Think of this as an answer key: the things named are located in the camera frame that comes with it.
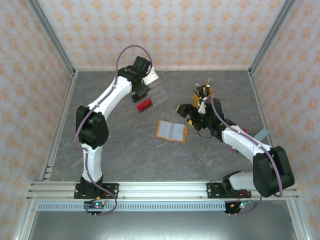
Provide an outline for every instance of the floor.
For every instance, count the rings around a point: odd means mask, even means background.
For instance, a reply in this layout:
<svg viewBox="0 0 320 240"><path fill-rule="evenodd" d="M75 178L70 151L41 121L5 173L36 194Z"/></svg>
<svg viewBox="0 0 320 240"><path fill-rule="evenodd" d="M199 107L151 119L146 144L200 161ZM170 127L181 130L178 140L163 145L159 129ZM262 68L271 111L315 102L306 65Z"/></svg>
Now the floor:
<svg viewBox="0 0 320 240"><path fill-rule="evenodd" d="M249 214L222 211L37 212L29 240L296 240L286 201L262 201Z"/></svg>
<svg viewBox="0 0 320 240"><path fill-rule="evenodd" d="M240 153L215 138L198 136L188 126L185 143L156 138L159 120L186 124L176 113L181 104L193 103L195 83L211 78L214 96L224 116L255 135L263 128L255 95L246 71L157 71L167 99L139 113L129 96L124 97L107 119L109 138L102 150L104 181L221 180L234 171L251 171ZM76 110L93 102L111 83L114 72L80 71L59 143L51 181L79 181L83 172L82 151L72 148ZM208 136L208 130L201 134Z"/></svg>

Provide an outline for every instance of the marble surface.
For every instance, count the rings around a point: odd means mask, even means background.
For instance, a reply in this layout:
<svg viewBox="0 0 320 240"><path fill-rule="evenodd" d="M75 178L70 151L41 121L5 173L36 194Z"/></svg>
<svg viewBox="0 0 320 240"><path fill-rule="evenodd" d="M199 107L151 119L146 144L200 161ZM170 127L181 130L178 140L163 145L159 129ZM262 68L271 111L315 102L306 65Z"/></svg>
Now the marble surface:
<svg viewBox="0 0 320 240"><path fill-rule="evenodd" d="M208 78L219 98L225 118L255 135L263 128L254 92L246 71L157 71L167 99L139 113L129 96L124 97L107 119L109 138L102 150L104 181L221 180L231 172L251 171L240 153L216 138L198 136L188 126L185 143L156 138L159 120L186 124L176 113L181 104L193 102L195 83ZM93 102L111 83L114 72L81 71L78 74L59 143L51 181L78 181L83 171L81 150L72 148L76 110ZM208 136L209 130L200 132Z"/></svg>

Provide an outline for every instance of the patterned wallpaper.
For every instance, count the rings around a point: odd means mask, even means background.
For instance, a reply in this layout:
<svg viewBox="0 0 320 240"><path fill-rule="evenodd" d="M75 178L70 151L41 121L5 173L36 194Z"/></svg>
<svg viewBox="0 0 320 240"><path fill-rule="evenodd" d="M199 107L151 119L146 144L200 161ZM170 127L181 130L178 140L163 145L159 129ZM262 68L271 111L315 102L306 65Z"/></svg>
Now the patterned wallpaper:
<svg viewBox="0 0 320 240"><path fill-rule="evenodd" d="M39 2L77 69L114 68L130 44L157 68L249 68L285 0ZM126 52L121 65L141 53Z"/></svg>
<svg viewBox="0 0 320 240"><path fill-rule="evenodd" d="M320 236L319 0L296 2L254 81L272 139L287 151L309 224Z"/></svg>
<svg viewBox="0 0 320 240"><path fill-rule="evenodd" d="M11 240L48 156L69 74L26 0L0 1L0 43L0 238Z"/></svg>

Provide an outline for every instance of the red object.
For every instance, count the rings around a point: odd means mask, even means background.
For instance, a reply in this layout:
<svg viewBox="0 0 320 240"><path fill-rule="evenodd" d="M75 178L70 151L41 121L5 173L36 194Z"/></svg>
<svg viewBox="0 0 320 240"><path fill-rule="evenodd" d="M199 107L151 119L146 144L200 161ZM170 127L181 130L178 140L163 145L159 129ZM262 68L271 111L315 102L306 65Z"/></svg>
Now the red object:
<svg viewBox="0 0 320 240"><path fill-rule="evenodd" d="M139 113L151 108L153 106L151 98L148 98L136 105L136 108L139 110Z"/></svg>

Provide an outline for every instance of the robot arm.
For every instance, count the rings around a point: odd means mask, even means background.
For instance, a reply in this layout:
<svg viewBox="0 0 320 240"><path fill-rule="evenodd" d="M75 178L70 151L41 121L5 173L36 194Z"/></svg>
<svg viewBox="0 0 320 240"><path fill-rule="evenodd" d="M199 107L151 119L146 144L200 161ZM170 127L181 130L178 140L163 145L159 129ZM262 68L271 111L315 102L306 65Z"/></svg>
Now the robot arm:
<svg viewBox="0 0 320 240"><path fill-rule="evenodd" d="M147 92L150 90L148 85L158 79L153 67L147 73L149 67L150 62L138 56L133 65L123 67L118 71L117 81L114 79L110 86L94 102L87 107L80 106L76 111L76 129L78 129L88 112L97 106L84 122L79 132L81 146L87 149L88 171L95 183L102 184L103 180L101 154L102 147L109 136L108 116L126 95L130 94L134 102L147 96ZM84 167L80 182L82 185L90 187L91 180L86 171L85 158L86 151L83 150Z"/></svg>
<svg viewBox="0 0 320 240"><path fill-rule="evenodd" d="M177 113L183 118L189 116L187 122L197 131L208 128L212 136L237 149L253 164L253 172L237 171L223 178L222 184L227 195L232 191L253 190L267 198L279 192L275 170L261 147L264 147L272 156L280 175L282 188L288 188L295 183L286 151L282 147L271 147L262 142L258 142L257 146L250 141L249 139L252 139L257 142L253 137L242 131L236 123L225 119L218 98L213 98L213 104L218 115L235 131L227 128L219 120L213 111L211 101L206 97L200 99L200 101L202 102L198 106L204 106L205 109L203 107L197 109L191 104L183 104L178 107Z"/></svg>

